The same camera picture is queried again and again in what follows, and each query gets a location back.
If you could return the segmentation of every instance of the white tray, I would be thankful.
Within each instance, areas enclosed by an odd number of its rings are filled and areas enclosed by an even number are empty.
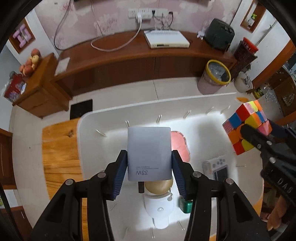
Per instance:
[[[255,204],[263,192],[260,152],[254,148],[236,156],[222,127],[240,104],[235,93],[227,93],[166,99],[87,113],[79,120],[77,128],[83,178],[89,179],[104,170],[108,163],[116,160],[120,150],[126,150],[126,121],[130,126],[167,126],[185,136],[194,170],[202,172],[202,161],[225,155],[230,178],[244,191],[251,204]],[[186,233],[186,229],[182,231],[177,221],[180,220],[186,228],[189,214],[182,213],[178,207],[179,193],[175,181],[171,191],[175,208],[169,216],[169,227],[164,230],[153,229],[157,240],[183,240]],[[150,227],[154,227],[152,219],[145,211],[137,183],[129,182],[127,174],[120,195],[114,202],[108,202],[108,208],[115,240],[123,240],[126,228],[128,232],[124,240],[151,240]],[[216,218],[216,203],[213,200],[211,235],[216,233]]]

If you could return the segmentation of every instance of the charger plug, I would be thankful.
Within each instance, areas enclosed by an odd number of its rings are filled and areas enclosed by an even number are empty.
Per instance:
[[[138,23],[142,22],[142,13],[140,13],[140,12],[137,13],[136,20],[138,20]]]

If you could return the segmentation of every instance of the colorful puzzle cube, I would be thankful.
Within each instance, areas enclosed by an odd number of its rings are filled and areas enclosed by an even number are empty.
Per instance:
[[[257,100],[242,104],[237,111],[223,123],[223,128],[237,155],[251,150],[254,147],[247,140],[243,139],[240,133],[241,127],[244,124],[252,126],[265,136],[268,136],[272,131],[271,125]]]

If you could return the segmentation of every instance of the red basket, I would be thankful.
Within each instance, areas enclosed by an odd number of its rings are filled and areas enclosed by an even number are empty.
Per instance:
[[[247,46],[247,48],[250,50],[252,53],[256,53],[259,49],[247,38],[243,38],[244,44]]]

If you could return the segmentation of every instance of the floral wallpaper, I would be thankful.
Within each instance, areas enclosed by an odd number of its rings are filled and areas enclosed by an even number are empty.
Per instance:
[[[35,7],[36,14],[52,43],[68,3],[69,0],[43,0]],[[172,29],[197,33],[202,30],[203,24],[209,24],[214,18],[231,23],[240,3],[241,0],[72,1],[68,16],[57,34],[56,45],[59,48],[67,48],[102,34],[136,30],[136,20],[128,18],[129,8],[166,8],[173,11]],[[144,20],[142,29],[161,25],[153,19]]]

